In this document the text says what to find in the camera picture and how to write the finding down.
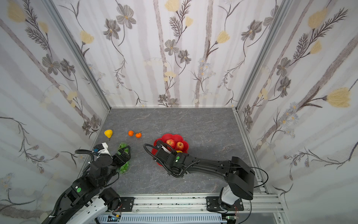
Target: black mounting plate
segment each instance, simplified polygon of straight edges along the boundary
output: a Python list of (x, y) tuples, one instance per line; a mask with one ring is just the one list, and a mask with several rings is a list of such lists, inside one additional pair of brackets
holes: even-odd
[(128, 211), (131, 212), (134, 205), (134, 197), (121, 197), (122, 206), (121, 212)]
[[(244, 210), (244, 205), (242, 204), (241, 198), (237, 199), (234, 203), (234, 205), (237, 207), (239, 211)], [(235, 211), (234, 205), (227, 205), (227, 208), (229, 211)], [(219, 197), (206, 197), (206, 210), (211, 212), (216, 211), (226, 211), (226, 209), (222, 209), (219, 204)]]

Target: wallpaper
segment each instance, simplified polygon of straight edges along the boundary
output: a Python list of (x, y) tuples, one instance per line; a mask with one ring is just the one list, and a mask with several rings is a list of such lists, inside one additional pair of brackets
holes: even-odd
[(281, 1), (53, 0), (111, 106), (236, 106)]
[(240, 108), (292, 224), (358, 219), (357, 21), (357, 1), (294, 1)]
[(107, 110), (41, 1), (0, 5), (0, 223), (41, 223)]

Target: floral wallpaper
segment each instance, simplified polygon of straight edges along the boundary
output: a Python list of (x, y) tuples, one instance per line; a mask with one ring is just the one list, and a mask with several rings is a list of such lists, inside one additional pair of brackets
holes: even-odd
[(41, 1), (0, 5), (0, 222), (41, 223), (107, 110)]
[(236, 106), (281, 1), (54, 0), (111, 106)]
[(239, 110), (292, 224), (358, 219), (357, 12), (294, 1)]

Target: yellow pear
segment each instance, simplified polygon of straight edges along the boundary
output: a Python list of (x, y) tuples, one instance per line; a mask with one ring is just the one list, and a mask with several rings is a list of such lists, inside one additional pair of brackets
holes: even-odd
[(112, 130), (106, 130), (106, 131), (105, 131), (105, 136), (107, 136), (109, 139), (111, 139), (112, 135), (113, 135), (113, 131), (112, 131)]

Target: red basket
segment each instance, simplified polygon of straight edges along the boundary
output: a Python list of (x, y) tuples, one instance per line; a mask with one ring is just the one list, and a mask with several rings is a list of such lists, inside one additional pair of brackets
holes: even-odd
[[(182, 136), (180, 136), (178, 134), (175, 134), (175, 135), (165, 134), (161, 138), (158, 138), (157, 140), (155, 140), (153, 145), (155, 146), (158, 140), (166, 142), (169, 139), (173, 139), (175, 141), (175, 145), (176, 145), (177, 142), (182, 142), (184, 144), (184, 148), (181, 151), (183, 153), (188, 153), (189, 144), (186, 141), (184, 141)], [(158, 150), (156, 150), (156, 149), (152, 149), (152, 154), (155, 155), (157, 153), (157, 151)]]

